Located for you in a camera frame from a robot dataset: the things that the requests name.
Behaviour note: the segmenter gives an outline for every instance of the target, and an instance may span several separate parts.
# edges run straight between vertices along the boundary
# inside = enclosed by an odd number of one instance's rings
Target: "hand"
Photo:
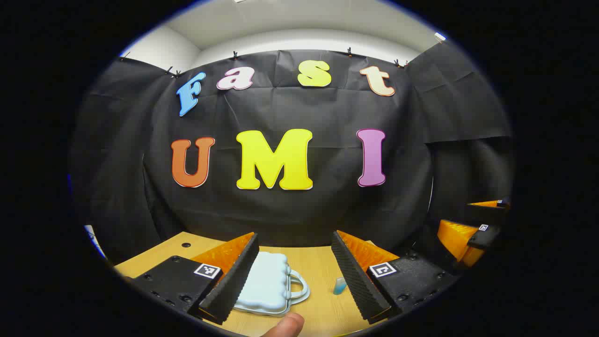
[[[298,337],[303,327],[304,317],[295,312],[289,312],[262,337]]]

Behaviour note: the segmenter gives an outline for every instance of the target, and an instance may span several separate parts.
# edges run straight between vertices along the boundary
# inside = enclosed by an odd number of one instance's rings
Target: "letter f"
[[[199,85],[199,81],[203,80],[205,77],[206,73],[201,72],[177,90],[177,95],[179,95],[179,98],[181,99],[181,111],[179,111],[179,117],[183,117],[183,115],[191,110],[191,108],[198,104],[198,99],[194,98],[193,95],[199,95],[199,91],[202,89]]]

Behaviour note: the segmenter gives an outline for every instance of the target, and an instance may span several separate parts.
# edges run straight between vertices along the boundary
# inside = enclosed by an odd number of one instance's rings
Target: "white container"
[[[292,282],[301,284],[303,289],[292,293]],[[292,305],[309,296],[310,287],[298,272],[291,270],[287,256],[259,252],[233,308],[258,315],[282,317]]]

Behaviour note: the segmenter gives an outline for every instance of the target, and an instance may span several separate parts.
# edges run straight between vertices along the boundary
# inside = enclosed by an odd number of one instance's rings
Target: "letter i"
[[[356,136],[362,141],[364,154],[362,176],[358,179],[361,187],[382,185],[385,175],[382,172],[382,143],[385,133],[377,129],[358,130]]]

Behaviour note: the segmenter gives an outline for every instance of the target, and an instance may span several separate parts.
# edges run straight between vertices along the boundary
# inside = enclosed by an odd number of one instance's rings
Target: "pink letter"
[[[254,76],[254,68],[250,67],[239,67],[233,68],[225,73],[223,79],[221,79],[216,87],[220,90],[228,90],[234,88],[235,90],[243,90],[252,86],[252,76]]]
[[[385,175],[382,172],[382,143],[385,133],[377,129],[358,130],[356,136],[362,141],[364,163],[362,176],[358,179],[361,187],[382,185]]]

